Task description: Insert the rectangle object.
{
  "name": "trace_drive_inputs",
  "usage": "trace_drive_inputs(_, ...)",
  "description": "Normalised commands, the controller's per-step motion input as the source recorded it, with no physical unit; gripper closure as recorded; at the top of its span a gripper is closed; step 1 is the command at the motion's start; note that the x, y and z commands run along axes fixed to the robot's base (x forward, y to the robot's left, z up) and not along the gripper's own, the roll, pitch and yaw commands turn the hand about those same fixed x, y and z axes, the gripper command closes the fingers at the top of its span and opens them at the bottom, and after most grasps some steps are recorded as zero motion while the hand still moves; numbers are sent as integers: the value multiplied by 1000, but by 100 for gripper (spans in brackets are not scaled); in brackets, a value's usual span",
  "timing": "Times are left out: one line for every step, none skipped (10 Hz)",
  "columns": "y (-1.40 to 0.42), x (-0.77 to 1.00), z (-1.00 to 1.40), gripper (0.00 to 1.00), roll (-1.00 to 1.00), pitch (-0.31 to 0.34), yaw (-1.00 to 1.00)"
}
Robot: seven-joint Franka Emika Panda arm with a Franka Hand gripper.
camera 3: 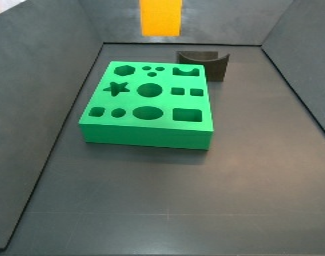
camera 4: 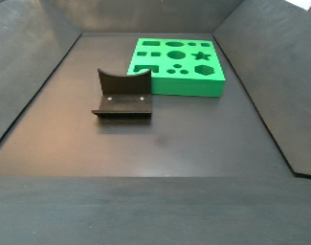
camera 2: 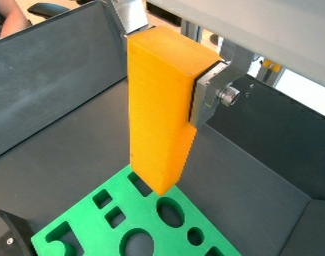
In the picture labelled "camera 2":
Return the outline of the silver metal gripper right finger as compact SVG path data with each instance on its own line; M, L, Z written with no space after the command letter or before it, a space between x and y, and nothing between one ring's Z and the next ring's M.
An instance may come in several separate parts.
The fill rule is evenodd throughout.
M199 128L213 117L217 107L230 107L239 97L231 84L250 69L254 53L230 40L221 44L223 59L217 61L195 79L189 114L190 124Z

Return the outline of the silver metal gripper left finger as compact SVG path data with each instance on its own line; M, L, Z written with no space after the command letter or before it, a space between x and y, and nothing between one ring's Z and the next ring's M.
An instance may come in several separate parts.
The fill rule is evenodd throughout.
M110 0L110 4L125 35L149 25L143 0Z

